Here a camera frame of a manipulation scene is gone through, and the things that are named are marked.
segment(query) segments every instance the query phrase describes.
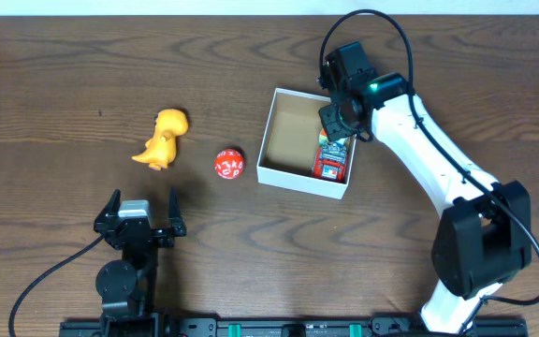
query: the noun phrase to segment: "wood grain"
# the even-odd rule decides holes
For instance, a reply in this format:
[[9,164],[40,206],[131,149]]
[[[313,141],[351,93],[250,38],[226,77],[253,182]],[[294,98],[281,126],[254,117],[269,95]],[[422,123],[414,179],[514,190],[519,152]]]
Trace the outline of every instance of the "wood grain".
[[[434,119],[475,162],[532,196],[539,238],[539,17],[400,17],[416,88]],[[165,224],[178,187],[189,235],[164,251],[156,304],[224,317],[412,312],[430,297],[438,224],[420,186],[384,145],[357,147],[341,201],[256,182],[276,87],[325,94],[316,57],[335,17],[0,18],[0,336],[23,289],[95,239],[114,188],[147,198]],[[383,72],[406,75],[396,32],[354,18],[328,50],[359,39]],[[188,111],[174,165],[133,162],[163,108]],[[212,169],[240,146],[236,181]],[[95,276],[119,253],[105,244],[39,285],[17,316],[19,336],[52,336],[68,317],[98,317]],[[506,296],[539,291],[539,264]],[[524,315],[539,305],[492,303]]]

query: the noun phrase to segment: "yellow toy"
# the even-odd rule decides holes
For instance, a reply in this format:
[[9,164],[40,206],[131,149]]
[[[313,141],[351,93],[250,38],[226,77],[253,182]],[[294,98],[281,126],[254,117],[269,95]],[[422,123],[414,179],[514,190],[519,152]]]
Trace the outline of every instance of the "yellow toy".
[[147,150],[132,159],[149,164],[151,169],[167,169],[176,157],[176,137],[188,130],[184,112],[176,109],[161,110],[155,119],[153,137],[145,143]]

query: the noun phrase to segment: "white wall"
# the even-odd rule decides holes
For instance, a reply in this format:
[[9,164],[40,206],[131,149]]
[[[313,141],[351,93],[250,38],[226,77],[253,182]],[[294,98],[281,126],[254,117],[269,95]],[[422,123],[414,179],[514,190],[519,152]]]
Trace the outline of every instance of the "white wall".
[[0,0],[0,15],[539,14],[539,0]]

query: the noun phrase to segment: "green clip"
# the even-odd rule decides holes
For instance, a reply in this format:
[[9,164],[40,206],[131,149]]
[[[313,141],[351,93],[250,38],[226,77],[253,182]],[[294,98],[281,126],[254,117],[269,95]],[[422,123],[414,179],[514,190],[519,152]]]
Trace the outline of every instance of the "green clip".
[[363,330],[360,324],[351,324],[348,326],[351,331],[351,337],[363,337]]
[[228,337],[240,337],[240,324],[228,325]]

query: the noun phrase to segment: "open cardboard box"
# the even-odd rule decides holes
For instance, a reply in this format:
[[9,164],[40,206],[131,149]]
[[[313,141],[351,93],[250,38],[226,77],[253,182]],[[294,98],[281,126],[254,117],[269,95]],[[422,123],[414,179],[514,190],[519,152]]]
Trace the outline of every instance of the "open cardboard box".
[[257,161],[257,179],[260,183],[318,196],[342,198],[353,165],[355,137],[349,140],[342,183],[311,176],[322,130],[318,111],[329,102],[329,97],[276,89]]

